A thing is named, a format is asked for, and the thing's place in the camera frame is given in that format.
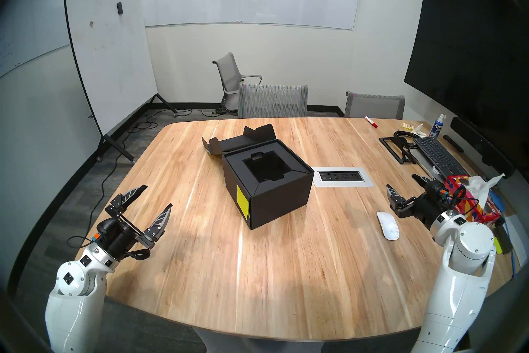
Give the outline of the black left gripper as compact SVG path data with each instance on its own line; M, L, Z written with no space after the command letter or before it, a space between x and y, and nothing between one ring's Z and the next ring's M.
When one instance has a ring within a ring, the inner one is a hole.
M164 234L173 206L171 203L144 231L140 231L123 215L126 209L147 188L147 185L142 185L132 188L124 194L118 194L105 208L105 211L111 217L97 225L95 243L117 261L121 261L126 257L136 260L149 258L150 250Z

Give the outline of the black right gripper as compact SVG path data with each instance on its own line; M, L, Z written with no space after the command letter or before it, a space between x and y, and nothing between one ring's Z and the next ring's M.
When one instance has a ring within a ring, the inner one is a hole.
M412 178L422 188L433 182L432 178L417 174L412 174ZM386 184L386 193L390 208L399 219L415 217L427 229L430 229L437 218L448 210L447 203L443 203L434 194L422 193L419 197L412 196L406 200L390 184Z

